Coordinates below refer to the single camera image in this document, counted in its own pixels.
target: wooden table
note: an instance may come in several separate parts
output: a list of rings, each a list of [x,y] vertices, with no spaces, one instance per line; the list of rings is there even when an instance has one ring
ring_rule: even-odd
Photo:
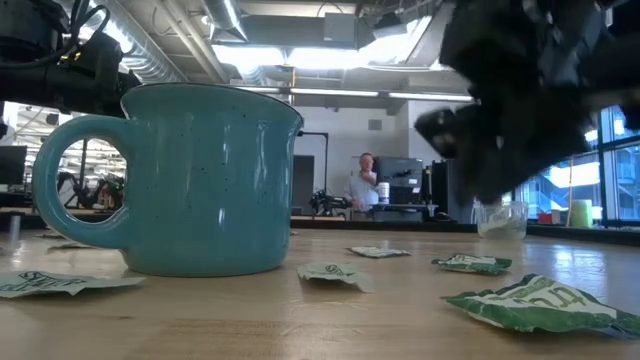
[[[0,270],[132,276],[111,250],[47,254],[60,241],[25,232]],[[640,249],[528,238],[486,242],[474,235],[299,230],[284,265],[243,277],[148,277],[143,286],[0,301],[2,360],[545,359],[640,358],[640,341],[596,333],[520,334],[472,320],[439,299],[497,289],[535,272],[640,313]],[[347,246],[389,245],[413,256],[372,260]],[[453,252],[510,257],[510,274],[442,272]],[[372,275],[376,293],[301,284],[295,269],[345,261]]]

